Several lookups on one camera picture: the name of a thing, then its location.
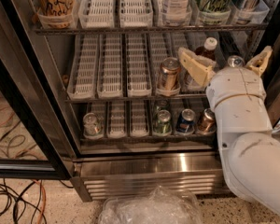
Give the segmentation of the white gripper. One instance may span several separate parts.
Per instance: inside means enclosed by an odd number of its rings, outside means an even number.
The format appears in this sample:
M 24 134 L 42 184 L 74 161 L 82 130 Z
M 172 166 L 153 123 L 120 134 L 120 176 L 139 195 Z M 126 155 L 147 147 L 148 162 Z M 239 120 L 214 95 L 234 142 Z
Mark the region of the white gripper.
M 226 67 L 215 74 L 216 62 L 193 51 L 180 47 L 178 59 L 192 78 L 202 87 L 206 87 L 206 96 L 211 108 L 223 100 L 238 95 L 252 95 L 262 101 L 266 98 L 262 79 L 273 49 L 266 46 L 261 53 L 247 62 L 245 67 Z

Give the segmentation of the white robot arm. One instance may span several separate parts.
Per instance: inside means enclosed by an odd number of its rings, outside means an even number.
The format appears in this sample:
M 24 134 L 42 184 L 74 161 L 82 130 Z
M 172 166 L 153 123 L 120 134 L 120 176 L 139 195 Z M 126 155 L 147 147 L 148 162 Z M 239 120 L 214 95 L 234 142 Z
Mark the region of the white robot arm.
M 203 57 L 178 50 L 178 60 L 205 87 L 217 122 L 217 145 L 228 188 L 280 216 L 280 142 L 272 138 L 261 75 L 273 49 L 267 46 L 245 66 L 215 72 Z

